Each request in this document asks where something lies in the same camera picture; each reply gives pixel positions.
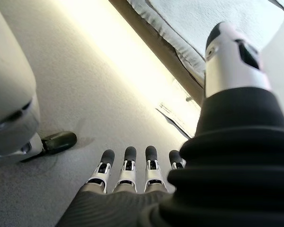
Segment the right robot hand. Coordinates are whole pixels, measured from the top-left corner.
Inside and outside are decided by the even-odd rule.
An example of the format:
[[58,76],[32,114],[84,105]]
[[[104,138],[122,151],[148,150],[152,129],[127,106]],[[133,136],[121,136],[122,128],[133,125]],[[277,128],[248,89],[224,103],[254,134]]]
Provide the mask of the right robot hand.
[[195,136],[171,151],[168,193],[156,150],[145,156],[145,192],[134,187],[135,149],[105,193],[114,153],[79,189],[59,227],[284,227],[284,114],[258,51],[230,23],[206,43],[205,98]]

